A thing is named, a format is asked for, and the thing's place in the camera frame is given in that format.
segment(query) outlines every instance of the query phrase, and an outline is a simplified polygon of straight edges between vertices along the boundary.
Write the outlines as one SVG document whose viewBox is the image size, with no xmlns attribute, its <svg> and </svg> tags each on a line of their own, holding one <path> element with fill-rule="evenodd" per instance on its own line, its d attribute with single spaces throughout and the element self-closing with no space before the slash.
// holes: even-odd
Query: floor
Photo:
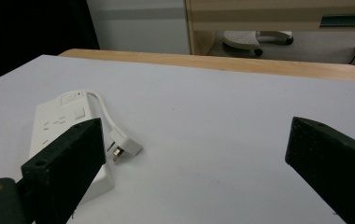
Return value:
<svg viewBox="0 0 355 224">
<path fill-rule="evenodd" d="M 293 32 L 291 45 L 286 45 L 285 40 L 262 36 L 258 39 L 263 50 L 260 57 L 253 50 L 224 45 L 222 34 L 217 32 L 215 45 L 208 55 L 312 63 L 349 63 L 355 55 L 355 32 Z"/>
</svg>

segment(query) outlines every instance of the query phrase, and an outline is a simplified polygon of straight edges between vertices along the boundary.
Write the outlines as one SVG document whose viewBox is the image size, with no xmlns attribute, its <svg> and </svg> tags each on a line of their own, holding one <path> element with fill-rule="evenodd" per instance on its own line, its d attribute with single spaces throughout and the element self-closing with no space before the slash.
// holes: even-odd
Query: electrical outlet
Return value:
<svg viewBox="0 0 355 224">
<path fill-rule="evenodd" d="M 54 100 L 38 105 L 35 109 L 35 124 L 29 158 L 32 158 L 71 126 L 94 118 L 88 95 L 84 90 L 67 92 Z M 109 167 L 104 164 L 81 203 L 113 188 L 114 181 Z"/>
</svg>

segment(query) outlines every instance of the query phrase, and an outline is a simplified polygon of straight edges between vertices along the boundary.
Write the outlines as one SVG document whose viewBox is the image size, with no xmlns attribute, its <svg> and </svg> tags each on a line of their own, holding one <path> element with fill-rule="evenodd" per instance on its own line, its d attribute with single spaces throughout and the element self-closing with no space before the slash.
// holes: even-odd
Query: white tabletop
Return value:
<svg viewBox="0 0 355 224">
<path fill-rule="evenodd" d="M 293 116 L 355 139 L 354 82 L 41 56 L 0 77 L 0 177 L 21 178 L 36 106 L 79 89 L 144 149 L 69 223 L 344 223 L 284 156 Z"/>
</svg>

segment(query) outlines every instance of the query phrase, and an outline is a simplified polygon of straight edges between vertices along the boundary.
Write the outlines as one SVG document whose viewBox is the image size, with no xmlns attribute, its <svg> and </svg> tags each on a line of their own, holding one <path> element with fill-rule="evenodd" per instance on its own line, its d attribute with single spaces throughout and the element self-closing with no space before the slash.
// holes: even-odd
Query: chair wheel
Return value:
<svg viewBox="0 0 355 224">
<path fill-rule="evenodd" d="M 257 56 L 261 56 L 263 54 L 263 50 L 262 49 L 255 49 L 254 50 L 254 53 L 257 55 Z"/>
<path fill-rule="evenodd" d="M 288 38 L 288 39 L 286 39 L 286 44 L 287 45 L 291 45 L 292 43 L 293 43 L 293 41 L 294 41 L 294 38 L 293 38 L 293 36 L 291 37 L 291 38 Z"/>
</svg>

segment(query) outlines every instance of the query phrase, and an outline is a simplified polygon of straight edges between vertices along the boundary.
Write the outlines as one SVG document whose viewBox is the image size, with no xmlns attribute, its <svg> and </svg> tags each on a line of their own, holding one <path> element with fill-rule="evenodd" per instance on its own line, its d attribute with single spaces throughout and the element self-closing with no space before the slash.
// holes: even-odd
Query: white wall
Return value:
<svg viewBox="0 0 355 224">
<path fill-rule="evenodd" d="M 101 49 L 190 54 L 184 0 L 87 0 Z"/>
</svg>

